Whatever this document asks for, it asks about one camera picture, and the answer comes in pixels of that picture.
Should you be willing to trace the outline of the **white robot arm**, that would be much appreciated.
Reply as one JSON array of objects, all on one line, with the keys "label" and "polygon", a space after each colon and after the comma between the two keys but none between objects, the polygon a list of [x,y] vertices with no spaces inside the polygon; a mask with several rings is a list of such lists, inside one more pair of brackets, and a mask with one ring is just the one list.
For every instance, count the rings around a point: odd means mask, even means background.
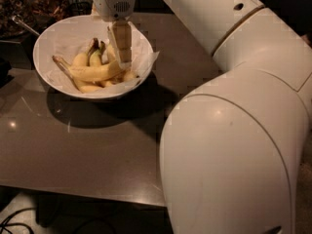
[{"label": "white robot arm", "polygon": [[172,110],[160,173],[174,234],[295,234],[312,51],[259,0],[163,0],[221,69]]}]

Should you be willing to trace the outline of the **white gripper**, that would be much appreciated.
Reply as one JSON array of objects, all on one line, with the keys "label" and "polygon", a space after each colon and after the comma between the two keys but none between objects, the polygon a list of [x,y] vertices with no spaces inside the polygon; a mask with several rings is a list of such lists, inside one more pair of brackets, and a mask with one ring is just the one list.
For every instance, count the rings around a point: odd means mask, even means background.
[{"label": "white gripper", "polygon": [[136,0],[93,0],[104,21],[114,21],[107,27],[109,42],[121,68],[132,65],[132,29],[124,20],[134,11]]}]

